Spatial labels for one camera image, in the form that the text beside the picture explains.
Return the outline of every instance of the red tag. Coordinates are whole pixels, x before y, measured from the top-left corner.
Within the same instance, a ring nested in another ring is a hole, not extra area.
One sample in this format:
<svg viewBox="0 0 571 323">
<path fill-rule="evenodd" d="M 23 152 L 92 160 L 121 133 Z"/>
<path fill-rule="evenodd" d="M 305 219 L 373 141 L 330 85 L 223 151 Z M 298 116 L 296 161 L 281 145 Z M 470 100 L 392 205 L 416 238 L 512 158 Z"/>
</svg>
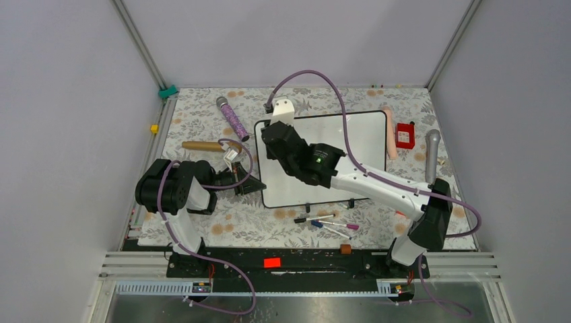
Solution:
<svg viewBox="0 0 571 323">
<path fill-rule="evenodd" d="M 280 258 L 266 258 L 264 259 L 264 268 L 277 268 L 281 267 Z"/>
</svg>

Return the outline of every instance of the wooden rolling pin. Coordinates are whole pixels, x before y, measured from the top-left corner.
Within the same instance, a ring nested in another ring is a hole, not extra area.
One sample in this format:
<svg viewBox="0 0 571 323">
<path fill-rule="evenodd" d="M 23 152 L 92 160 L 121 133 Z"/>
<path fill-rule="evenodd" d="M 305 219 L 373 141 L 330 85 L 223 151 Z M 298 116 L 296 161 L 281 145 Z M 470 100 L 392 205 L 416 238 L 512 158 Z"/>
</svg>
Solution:
<svg viewBox="0 0 571 323">
<path fill-rule="evenodd" d="M 238 153 L 242 152 L 242 146 L 235 143 L 227 143 L 230 147 L 234 147 L 238 150 Z M 218 151 L 224 152 L 222 146 L 215 141 L 183 141 L 182 148 L 190 150 L 202 150 L 202 151 Z"/>
<path fill-rule="evenodd" d="M 382 110 L 387 116 L 387 152 L 389 159 L 394 160 L 397 154 L 397 143 L 395 142 L 395 130 L 393 129 L 393 111 L 388 106 L 383 106 Z"/>
</svg>

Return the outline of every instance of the green clip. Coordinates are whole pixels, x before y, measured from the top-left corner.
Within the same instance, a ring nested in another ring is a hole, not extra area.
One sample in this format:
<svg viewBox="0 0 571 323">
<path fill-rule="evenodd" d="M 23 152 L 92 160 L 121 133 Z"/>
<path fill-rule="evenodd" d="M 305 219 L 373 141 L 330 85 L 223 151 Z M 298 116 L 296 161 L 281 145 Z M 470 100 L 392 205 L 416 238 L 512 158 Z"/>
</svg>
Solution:
<svg viewBox="0 0 571 323">
<path fill-rule="evenodd" d="M 176 89 L 176 86 L 171 85 L 168 89 L 163 89 L 163 90 L 159 91 L 159 97 L 161 99 L 166 99 L 169 96 L 175 94 L 176 92 L 178 92 L 178 90 Z"/>
</svg>

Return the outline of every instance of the table surface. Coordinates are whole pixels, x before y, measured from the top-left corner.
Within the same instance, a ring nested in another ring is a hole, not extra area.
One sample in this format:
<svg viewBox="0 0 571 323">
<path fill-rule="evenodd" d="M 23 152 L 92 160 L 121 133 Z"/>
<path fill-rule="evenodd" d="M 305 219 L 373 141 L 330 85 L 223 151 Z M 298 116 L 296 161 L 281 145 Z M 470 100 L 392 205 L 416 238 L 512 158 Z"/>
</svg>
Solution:
<svg viewBox="0 0 571 323">
<path fill-rule="evenodd" d="M 227 97 L 246 130 L 253 134 L 254 124 L 267 119 L 263 104 L 272 88 L 188 88 L 180 89 L 162 157 L 166 159 L 207 160 L 215 170 L 225 168 L 222 154 L 183 149 L 183 141 L 216 141 L 219 138 L 236 139 L 230 125 L 216 107 L 216 98 Z M 383 106 L 393 109 L 393 124 L 415 123 L 413 149 L 397 149 L 398 158 L 387 158 L 387 171 L 394 175 L 423 181 L 425 174 L 426 145 L 424 137 L 431 129 L 439 129 L 432 101 L 427 89 L 370 89 L 341 88 L 348 112 L 379 110 Z M 339 102 L 333 91 L 321 87 L 283 88 L 277 96 L 287 96 L 296 107 L 296 116 L 340 113 Z M 251 138 L 246 147 L 257 159 L 255 140 Z M 452 195 L 459 198 L 452 164 L 448 158 L 444 141 L 440 142 L 437 177 L 448 181 Z M 247 156 L 242 157 L 248 167 Z M 253 175 L 259 178 L 257 164 Z M 409 220 L 383 204 L 371 201 L 356 201 L 354 209 L 344 209 L 331 203 L 313 205 L 311 215 L 335 212 L 336 222 L 355 223 L 359 230 L 345 230 L 352 235 L 346 240 L 324 229 L 308 223 L 295 224 L 293 218 L 305 214 L 304 207 L 266 209 L 262 205 L 261 193 L 234 196 L 234 190 L 218 192 L 218 202 L 213 215 L 191 215 L 208 246 L 224 247 L 286 247 L 286 248 L 338 248 L 350 243 L 353 248 L 388 248 L 397 236 L 403 234 Z M 448 234 L 469 229 L 464 208 L 455 206 L 450 218 Z M 165 246 L 171 242 L 160 217 L 147 213 L 139 236 L 141 246 Z M 473 250 L 472 237 L 447 239 L 446 249 Z"/>
</svg>

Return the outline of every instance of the glass panel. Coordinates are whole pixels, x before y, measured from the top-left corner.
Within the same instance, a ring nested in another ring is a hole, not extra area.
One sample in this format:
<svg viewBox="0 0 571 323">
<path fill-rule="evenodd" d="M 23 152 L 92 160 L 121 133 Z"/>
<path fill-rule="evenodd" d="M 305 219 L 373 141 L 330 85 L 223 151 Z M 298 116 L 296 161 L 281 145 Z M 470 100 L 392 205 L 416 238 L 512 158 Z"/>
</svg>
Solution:
<svg viewBox="0 0 571 323">
<path fill-rule="evenodd" d="M 415 299 L 426 299 L 416 284 Z M 482 287 L 477 283 L 436 283 L 430 288 L 439 299 L 457 301 L 475 313 L 470 322 L 493 322 Z M 181 302 L 181 297 L 115 295 L 107 322 L 279 322 L 279 323 L 361 323 L 361 322 L 466 322 L 434 303 L 413 306 L 387 305 L 383 297 L 258 297 L 248 315 L 236 318 Z M 209 297 L 204 303 L 227 310 L 250 306 L 249 297 Z"/>
</svg>

